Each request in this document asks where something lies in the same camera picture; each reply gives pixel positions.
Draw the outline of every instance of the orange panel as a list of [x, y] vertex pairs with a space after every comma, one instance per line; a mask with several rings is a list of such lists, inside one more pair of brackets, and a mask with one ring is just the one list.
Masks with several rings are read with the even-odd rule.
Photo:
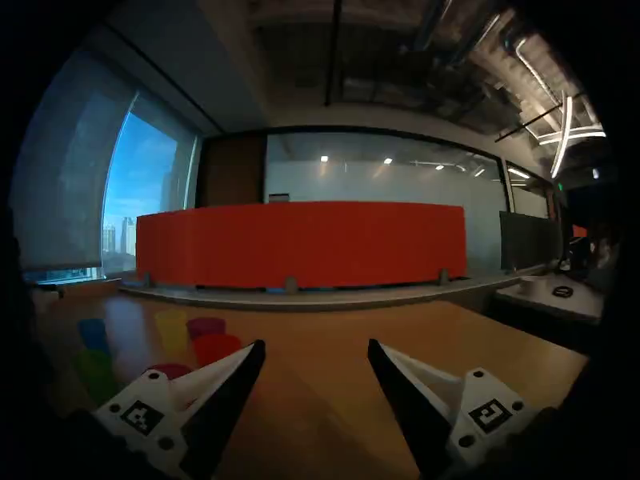
[[396, 202], [217, 206], [138, 218], [138, 274], [179, 285], [301, 288], [464, 276], [464, 210]]
[[582, 228], [581, 226], [573, 225], [574, 228], [574, 237], [586, 237], [586, 228]]

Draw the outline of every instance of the ceiling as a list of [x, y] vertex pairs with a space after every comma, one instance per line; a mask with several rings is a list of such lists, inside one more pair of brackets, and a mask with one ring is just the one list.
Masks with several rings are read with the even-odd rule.
[[[273, 83], [323, 102], [334, 1], [247, 0], [245, 8]], [[558, 143], [538, 146], [538, 137], [561, 130], [563, 94], [575, 97], [572, 128], [602, 131], [578, 80], [504, 2], [344, 0], [335, 52], [331, 103], [411, 110], [496, 138], [556, 106], [522, 130], [548, 164]]]

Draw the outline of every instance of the building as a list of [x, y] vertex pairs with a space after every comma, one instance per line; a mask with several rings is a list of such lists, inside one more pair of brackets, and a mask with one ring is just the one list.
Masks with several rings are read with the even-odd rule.
[[126, 226], [126, 252], [135, 255], [135, 223]]
[[120, 253], [135, 255], [135, 221], [131, 217], [124, 217], [122, 219]]
[[115, 252], [115, 225], [105, 225], [102, 228], [102, 251]]

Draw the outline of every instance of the yellow cup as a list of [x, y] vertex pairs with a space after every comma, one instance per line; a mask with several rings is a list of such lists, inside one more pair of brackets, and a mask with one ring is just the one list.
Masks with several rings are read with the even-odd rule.
[[155, 314], [162, 348], [168, 354], [180, 354], [187, 348], [186, 314], [181, 310], [164, 310]]

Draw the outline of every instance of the sky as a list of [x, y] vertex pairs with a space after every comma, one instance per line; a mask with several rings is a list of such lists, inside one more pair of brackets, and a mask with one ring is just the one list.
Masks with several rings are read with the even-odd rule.
[[119, 250], [122, 219], [160, 211], [162, 180], [171, 172], [177, 143], [129, 113], [122, 127], [106, 183], [103, 225], [115, 226]]

